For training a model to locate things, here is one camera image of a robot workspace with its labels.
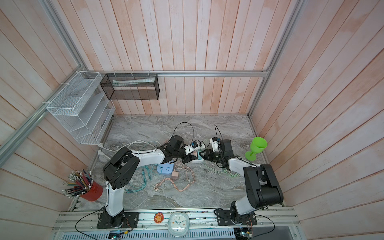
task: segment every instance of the storage box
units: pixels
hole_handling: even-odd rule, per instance
[[[101,87],[109,100],[158,100],[156,74],[107,73]]]

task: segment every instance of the grey marble surface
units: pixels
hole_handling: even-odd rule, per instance
[[[178,116],[121,116],[114,119],[111,131],[107,137],[105,147],[117,149],[118,147],[135,140],[152,141],[164,143],[172,136],[174,128],[180,122],[189,122],[195,130],[194,139],[209,143],[209,139],[216,135],[214,124],[216,124],[223,139],[232,141],[234,154],[245,159],[244,154],[249,151],[249,144],[253,139],[248,118],[245,115],[178,115]],[[188,124],[180,125],[175,135],[184,138],[188,144],[192,139],[192,128]],[[132,150],[146,150],[151,147],[144,144],[135,144],[130,147]],[[109,157],[112,152],[103,150]],[[105,156],[99,156],[98,162],[93,170],[95,181],[105,185],[103,166],[108,161]],[[257,163],[264,163],[261,154],[257,155]],[[244,178],[230,177],[212,162],[193,164],[187,163],[195,174],[196,182],[191,184],[187,190],[178,192],[170,181],[165,181],[160,189],[155,192],[154,185],[160,182],[165,175],[160,175],[156,167],[151,172],[151,180],[148,178],[147,170],[145,176],[147,186],[136,193],[124,193],[124,209],[163,209],[163,208],[197,208],[197,207],[229,207],[234,200],[243,197],[245,193]],[[143,183],[142,167],[136,170],[130,184],[141,186]],[[179,189],[187,184],[185,171],[179,171],[179,179],[175,180]],[[88,202],[80,198],[77,210],[100,209],[106,202],[106,191],[95,202]]]

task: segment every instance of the metal vent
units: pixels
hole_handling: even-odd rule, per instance
[[[101,232],[94,231],[94,232],[84,232],[84,233],[96,239],[103,240],[103,239],[108,239],[109,231],[101,231]],[[63,237],[61,238],[61,240],[78,240],[78,239],[82,240],[82,239],[93,239],[93,238],[78,232],[64,233]]]
[[[109,231],[84,232],[99,240],[107,240]],[[168,230],[134,230],[128,234],[122,235],[122,239],[141,239],[141,240],[171,240],[171,239],[234,239],[233,228],[215,228],[215,229],[190,229],[184,237],[175,237]],[[78,232],[68,232],[63,235],[61,240],[82,240],[92,239]]]
[[[233,228],[218,229],[190,229],[184,237],[175,237],[168,230],[148,230],[148,231],[132,231],[125,234],[123,239],[215,239],[215,238],[235,238]]]

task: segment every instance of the alarm clock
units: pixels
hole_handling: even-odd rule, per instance
[[[175,237],[182,237],[189,230],[189,217],[182,212],[174,212],[168,220],[168,231]]]

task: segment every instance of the white wire mesh organizer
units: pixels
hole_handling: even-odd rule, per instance
[[[54,115],[77,116],[101,82],[97,72],[78,72],[47,106]]]
[[[100,81],[100,73],[79,72],[47,107],[79,144],[99,144],[115,111],[104,93],[93,96]]]

